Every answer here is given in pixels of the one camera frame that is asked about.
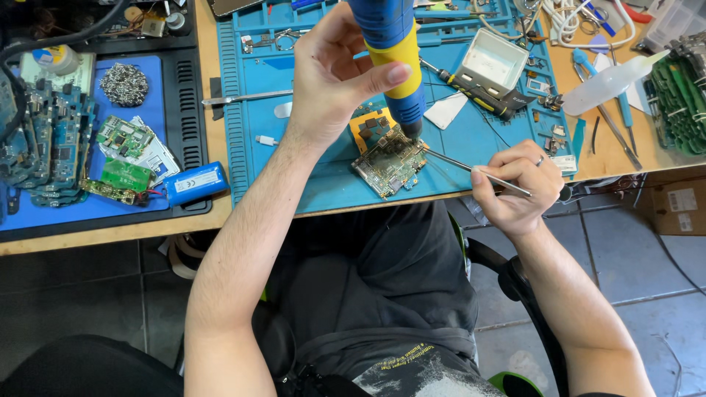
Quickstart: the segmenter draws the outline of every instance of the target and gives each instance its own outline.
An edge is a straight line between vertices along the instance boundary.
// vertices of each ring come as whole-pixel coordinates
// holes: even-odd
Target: black and yellow screwdriver
[[[449,73],[446,69],[439,70],[421,57],[419,57],[419,63],[436,73],[444,83],[464,93],[473,102],[495,114],[500,120],[506,122],[515,115],[515,110],[508,109],[507,105],[492,97],[483,88],[472,86],[470,83],[463,81],[462,78],[457,78],[455,74]]]

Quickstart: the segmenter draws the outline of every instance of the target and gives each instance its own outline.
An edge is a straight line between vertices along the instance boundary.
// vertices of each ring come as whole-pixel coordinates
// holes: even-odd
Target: fingernail
[[[412,75],[412,67],[409,64],[397,65],[388,74],[388,79],[392,84],[404,83]]]
[[[476,170],[476,167],[471,171],[471,183],[474,185],[483,183],[483,175],[480,170]]]

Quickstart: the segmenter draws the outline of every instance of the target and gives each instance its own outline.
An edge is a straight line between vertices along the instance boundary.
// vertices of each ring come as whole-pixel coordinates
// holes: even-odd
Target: blue battery
[[[172,207],[230,189],[219,161],[180,172],[163,182]]]

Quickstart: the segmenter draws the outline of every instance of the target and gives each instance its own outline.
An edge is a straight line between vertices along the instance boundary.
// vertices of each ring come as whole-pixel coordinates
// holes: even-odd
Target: hand
[[[544,161],[537,167],[541,156],[544,156]],[[532,197],[520,197],[506,189],[496,196],[487,176],[482,172],[471,172],[473,198],[478,201],[488,220],[509,238],[535,231],[542,221],[542,214],[556,202],[564,186],[559,168],[547,158],[544,150],[529,139],[496,153],[487,167],[477,167],[494,177],[511,180],[532,193]]]
[[[301,36],[294,46],[294,99],[282,139],[323,153],[338,139],[353,111],[370,97],[404,83],[412,67],[390,62],[373,67],[360,27],[342,2]]]

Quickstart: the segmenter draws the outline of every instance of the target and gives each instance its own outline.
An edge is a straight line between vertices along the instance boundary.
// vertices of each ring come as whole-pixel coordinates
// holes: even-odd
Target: wooden desk
[[[198,46],[201,56],[201,80],[203,84],[204,97],[210,97],[209,78],[220,76],[218,46],[215,19],[210,12],[205,0],[189,0],[196,2],[196,21],[198,29]],[[546,29],[546,14],[542,16],[542,25]],[[618,34],[620,38],[627,37],[625,32]],[[589,38],[578,31],[574,43],[588,43]],[[549,54],[556,75],[559,92],[567,92],[580,82],[573,65],[571,64],[571,49],[563,47],[550,47]],[[634,56],[629,51],[628,46],[623,46],[616,50],[618,61],[627,61]],[[616,124],[622,125],[621,117],[615,101],[606,103],[611,117]],[[597,109],[592,109],[582,115],[586,120],[585,143],[583,146],[579,173],[575,181],[585,179],[598,179],[622,174],[635,173],[635,169],[623,153],[622,148],[610,132],[605,121],[601,120],[596,139],[596,154],[590,151],[590,136],[593,130],[594,121],[598,115]],[[211,119],[211,111],[206,110],[206,134],[208,137],[208,157],[209,161],[220,161],[224,166],[228,164],[225,146],[225,126],[223,120],[214,122]],[[644,167],[643,172],[656,170],[667,170],[677,167],[687,167],[690,165],[706,164],[706,158],[683,158],[676,153],[666,152],[659,147],[657,138],[652,130],[652,121],[648,116],[633,110],[635,125],[633,127],[635,140],[638,147],[640,162]],[[576,119],[567,117],[569,129],[573,132]],[[353,211],[358,209],[373,208],[384,205],[397,205],[403,203],[414,203],[436,199],[447,199],[450,197],[464,196],[470,191],[461,191],[451,194],[442,194],[424,198],[414,198],[407,201],[396,201],[394,203],[376,203],[370,206],[360,206],[355,208],[345,208],[325,213]],[[0,243],[0,256],[9,254],[20,254],[32,251],[44,251],[48,249],[60,249],[66,247],[77,247],[81,245],[102,244],[128,239],[140,239],[145,237],[156,237],[173,235],[177,233],[193,232],[196,230],[207,230],[221,227],[223,222],[231,212],[231,199],[229,195],[221,195],[213,200],[213,209],[203,215],[189,216],[185,218],[175,218],[169,220],[159,220],[138,225],[127,225],[111,227],[107,229],[91,230],[87,232],[69,233],[50,237],[26,239],[15,242]],[[306,215],[320,215],[322,213],[310,213]]]

